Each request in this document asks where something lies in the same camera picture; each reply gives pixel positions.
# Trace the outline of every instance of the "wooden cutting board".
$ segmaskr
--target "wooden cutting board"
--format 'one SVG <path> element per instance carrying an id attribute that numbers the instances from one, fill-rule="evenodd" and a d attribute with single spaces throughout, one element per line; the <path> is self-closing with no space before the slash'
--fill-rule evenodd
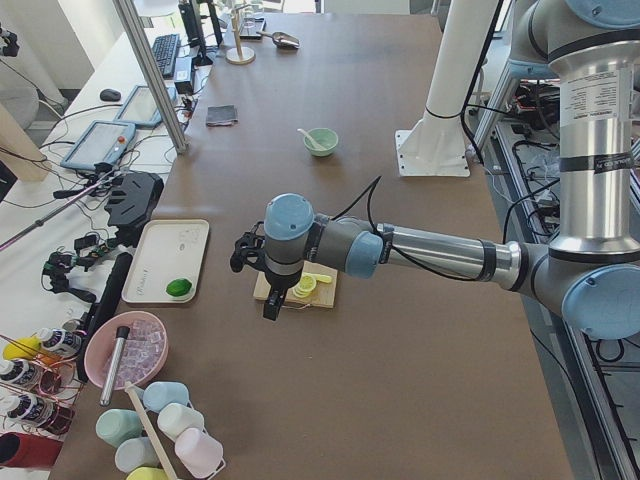
<path id="1" fill-rule="evenodd" d="M 318 273 L 322 275 L 329 275 L 332 278 L 331 283 L 318 282 L 315 290 L 311 292 L 308 297 L 298 298 L 293 294 L 293 289 L 289 289 L 285 304 L 291 305 L 311 305 L 313 307 L 333 308 L 333 303 L 336 297 L 336 284 L 338 283 L 338 271 L 325 267 L 317 263 L 304 262 L 303 272 Z M 264 273 L 258 273 L 258 279 L 256 281 L 256 287 L 253 290 L 253 298 L 256 300 L 266 300 L 269 296 L 269 283 L 264 276 Z"/>

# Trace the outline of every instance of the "yellow cup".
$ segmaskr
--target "yellow cup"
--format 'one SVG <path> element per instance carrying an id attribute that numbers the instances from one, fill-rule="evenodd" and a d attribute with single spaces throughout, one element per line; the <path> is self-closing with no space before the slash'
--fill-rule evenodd
<path id="1" fill-rule="evenodd" d="M 161 468 L 139 467 L 127 476 L 127 480 L 169 480 Z"/>

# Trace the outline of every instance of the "wooden table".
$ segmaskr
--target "wooden table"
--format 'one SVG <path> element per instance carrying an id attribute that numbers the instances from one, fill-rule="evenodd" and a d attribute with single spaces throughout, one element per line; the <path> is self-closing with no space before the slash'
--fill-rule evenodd
<path id="1" fill-rule="evenodd" d="M 342 275 L 334 309 L 283 310 L 274 323 L 252 299 L 255 272 L 231 273 L 234 241 L 271 198 L 295 191 L 336 213 L 377 175 L 377 221 L 500 237 L 481 168 L 468 179 L 397 173 L 394 132 L 422 115 L 434 19 L 267 20 L 302 48 L 264 39 L 248 66 L 220 59 L 156 210 L 211 224 L 196 298 L 149 311 L 169 332 L 157 379 L 189 386 L 224 445 L 220 478 L 572 478 L 517 295 L 382 266 L 369 281 Z M 205 127 L 207 107 L 226 104 L 239 123 Z M 326 159 L 310 157 L 296 132 L 318 126 L 341 139 Z M 82 393 L 51 480 L 123 477 L 95 437 L 98 396 L 93 386 Z M 116 392 L 114 406 L 127 405 Z"/>

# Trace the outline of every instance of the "white cup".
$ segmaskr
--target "white cup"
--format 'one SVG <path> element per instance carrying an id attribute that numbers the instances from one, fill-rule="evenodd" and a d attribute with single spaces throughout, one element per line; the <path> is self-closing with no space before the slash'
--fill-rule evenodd
<path id="1" fill-rule="evenodd" d="M 159 463 L 148 437 L 131 438 L 116 451 L 116 467 L 123 473 L 131 473 L 138 467 L 156 467 Z"/>
<path id="2" fill-rule="evenodd" d="M 204 430 L 204 417 L 193 408 L 170 403 L 158 415 L 158 428 L 174 442 L 187 428 Z"/>
<path id="3" fill-rule="evenodd" d="M 180 434 L 175 452 L 195 478 L 210 477 L 222 463 L 222 444 L 197 428 Z"/>

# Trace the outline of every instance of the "cable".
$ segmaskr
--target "cable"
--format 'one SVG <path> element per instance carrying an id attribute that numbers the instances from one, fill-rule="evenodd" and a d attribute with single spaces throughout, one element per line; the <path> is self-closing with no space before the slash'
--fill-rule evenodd
<path id="1" fill-rule="evenodd" d="M 362 199 L 362 197 L 364 197 L 367 192 L 369 192 L 372 188 L 375 188 L 376 185 L 378 185 L 378 182 L 380 181 L 380 179 L 382 178 L 382 176 L 378 176 L 373 182 L 371 182 L 367 188 L 365 188 L 362 193 L 360 195 L 358 195 L 358 197 L 349 204 L 349 206 L 347 208 L 345 208 L 343 211 L 341 211 L 340 213 L 334 215 L 333 217 L 331 217 L 331 220 L 338 220 L 339 218 L 345 216 L 347 213 L 349 213 L 349 211 L 356 206 L 356 204 Z"/>
<path id="2" fill-rule="evenodd" d="M 515 202 L 513 202 L 509 208 L 507 209 L 507 214 L 505 215 L 504 218 L 504 225 L 502 226 L 502 243 L 506 243 L 507 242 L 507 229 L 509 228 L 509 217 L 511 216 L 511 212 L 513 211 L 513 209 L 520 204 L 520 202 L 526 200 L 527 198 L 531 198 L 534 195 L 537 195 L 538 193 L 547 190 L 551 187 L 553 187 L 556 183 L 558 183 L 560 181 L 560 179 L 556 179 L 553 182 L 547 183 L 546 185 L 540 187 L 537 190 L 534 190 L 533 192 L 529 193 L 528 195 L 525 195 L 523 197 L 520 197 L 518 200 L 516 200 Z"/>
<path id="3" fill-rule="evenodd" d="M 18 70 L 16 70 L 15 68 L 13 68 L 11 65 L 9 65 L 7 62 L 5 62 L 4 60 L 0 59 L 0 62 L 4 64 L 5 67 L 7 67 L 8 69 L 12 70 L 15 74 L 17 74 L 18 76 L 22 77 L 23 79 L 25 79 L 27 82 L 29 82 L 38 92 L 40 92 L 40 95 L 42 95 L 45 99 L 49 100 L 52 103 L 55 103 L 56 105 L 58 105 L 60 108 L 62 108 L 62 111 L 64 112 L 64 105 L 62 105 L 60 102 L 56 102 L 55 100 L 47 97 L 44 92 L 42 90 L 40 90 L 40 88 L 33 83 L 31 80 L 29 80 L 27 77 L 25 77 L 23 74 L 21 74 Z"/>
<path id="4" fill-rule="evenodd" d="M 556 140 L 560 140 L 560 137 L 553 130 L 551 130 L 551 125 L 549 125 L 549 122 L 547 121 L 547 118 L 544 116 L 544 112 L 542 111 L 542 107 L 540 106 L 540 80 L 536 82 L 536 93 L 533 98 L 536 102 L 536 110 L 538 111 L 538 116 L 540 117 L 540 121 L 544 125 L 544 128 L 547 129 L 547 131 L 553 138 L 555 138 Z"/>
<path id="5" fill-rule="evenodd" d="M 589 444 L 591 446 L 591 454 L 593 455 L 593 461 L 595 462 L 596 468 L 598 469 L 598 477 L 600 478 L 600 480 L 603 480 L 602 470 L 600 468 L 600 461 L 598 460 L 598 455 L 596 454 L 595 441 L 593 440 L 593 435 L 589 431 L 589 428 L 587 428 L 587 416 L 586 416 L 586 414 L 584 412 L 584 409 L 583 409 L 582 405 L 580 404 L 580 400 L 579 400 L 580 397 L 578 396 L 578 392 L 576 391 L 576 387 L 573 384 L 573 382 L 571 381 L 571 375 L 569 375 L 569 371 L 562 364 L 562 362 L 560 362 L 558 357 L 556 357 L 554 355 L 554 353 L 551 351 L 551 349 L 549 347 L 547 347 L 545 345 L 545 343 L 542 340 L 540 340 L 540 338 L 538 338 L 538 336 L 535 334 L 535 332 L 532 329 L 529 329 L 529 331 L 531 332 L 531 335 L 536 340 L 536 342 L 538 342 L 538 344 L 549 354 L 549 356 L 560 367 L 560 369 L 562 370 L 562 373 L 564 373 L 565 377 L 567 378 L 567 382 L 569 382 L 569 386 L 571 387 L 571 390 L 573 391 L 573 395 L 574 395 L 574 397 L 576 399 L 576 405 L 578 405 L 578 410 L 580 410 L 580 416 L 582 417 L 582 423 L 584 423 L 584 429 L 587 432 L 587 437 L 589 437 Z"/>
<path id="6" fill-rule="evenodd" d="M 374 235 L 377 235 L 380 238 L 382 237 L 382 234 L 378 231 L 378 228 L 376 227 L 374 221 L 373 221 L 373 216 L 371 214 L 371 199 L 373 198 L 373 194 L 376 190 L 376 187 L 378 186 L 378 183 L 380 182 L 380 179 L 382 178 L 382 176 L 378 176 L 373 182 L 371 182 L 371 184 L 366 188 L 365 192 L 368 191 L 369 195 L 367 195 L 367 219 L 369 220 L 369 225 L 371 226 L 371 231 Z M 423 270 L 426 270 L 427 272 L 433 273 L 434 275 L 437 275 L 439 277 L 443 277 L 443 278 L 447 278 L 449 280 L 457 280 L 460 282 L 475 282 L 476 279 L 475 278 L 467 278 L 467 277 L 459 277 L 456 275 L 449 275 L 448 273 L 444 273 L 441 272 L 439 270 L 436 270 L 434 268 L 429 267 L 428 265 L 422 263 L 420 260 L 416 259 L 415 257 L 409 255 L 408 253 L 406 253 L 405 251 L 401 250 L 399 247 L 395 246 L 395 245 L 391 245 L 391 249 L 393 251 L 395 251 L 396 253 L 398 253 L 401 257 L 403 257 L 405 260 L 409 261 L 410 263 L 412 263 L 413 265 L 422 268 Z"/>
<path id="7" fill-rule="evenodd" d="M 41 203 L 40 205 L 20 205 L 20 204 L 17 204 L 17 203 L 10 202 L 9 200 L 1 200 L 0 203 L 7 203 L 9 205 L 13 205 L 14 207 L 18 207 L 18 208 L 40 208 L 40 207 L 44 207 L 45 205 L 49 205 L 49 204 L 55 202 L 56 200 L 58 200 L 58 199 L 54 198 L 53 200 L 49 200 L 46 203 Z"/>
<path id="8" fill-rule="evenodd" d="M 602 340 L 597 340 L 596 341 L 596 357 L 598 357 L 598 360 L 601 360 L 605 363 L 615 363 L 618 362 L 622 359 L 622 357 L 624 357 L 624 344 L 622 343 L 622 340 L 616 340 L 618 343 L 618 354 L 613 357 L 613 358 L 606 358 L 604 357 L 601 353 L 600 353 L 600 347 L 602 345 Z"/>

